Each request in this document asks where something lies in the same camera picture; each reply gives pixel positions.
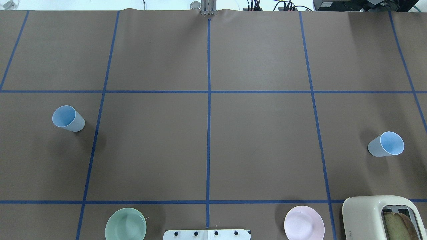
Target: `bread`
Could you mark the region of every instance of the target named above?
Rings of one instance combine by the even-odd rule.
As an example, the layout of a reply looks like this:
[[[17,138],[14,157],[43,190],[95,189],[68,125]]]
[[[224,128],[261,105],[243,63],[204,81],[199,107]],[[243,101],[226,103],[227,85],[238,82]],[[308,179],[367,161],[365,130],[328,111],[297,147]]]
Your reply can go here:
[[[384,220],[389,240],[419,240],[411,219],[405,214],[384,213]]]

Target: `black device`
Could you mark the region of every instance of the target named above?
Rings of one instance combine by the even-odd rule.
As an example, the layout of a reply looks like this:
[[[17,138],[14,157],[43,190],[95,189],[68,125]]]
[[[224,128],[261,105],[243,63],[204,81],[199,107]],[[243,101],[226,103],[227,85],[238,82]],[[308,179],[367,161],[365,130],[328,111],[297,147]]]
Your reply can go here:
[[[313,0],[316,11],[407,12],[418,0]]]

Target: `white label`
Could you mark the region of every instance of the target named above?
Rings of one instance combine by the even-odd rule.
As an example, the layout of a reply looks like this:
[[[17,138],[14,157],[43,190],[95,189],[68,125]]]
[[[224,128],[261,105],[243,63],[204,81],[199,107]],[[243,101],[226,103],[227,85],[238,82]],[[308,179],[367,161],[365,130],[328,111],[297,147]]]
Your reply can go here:
[[[328,8],[332,5],[332,2],[324,2],[322,4],[320,4],[321,8]]]

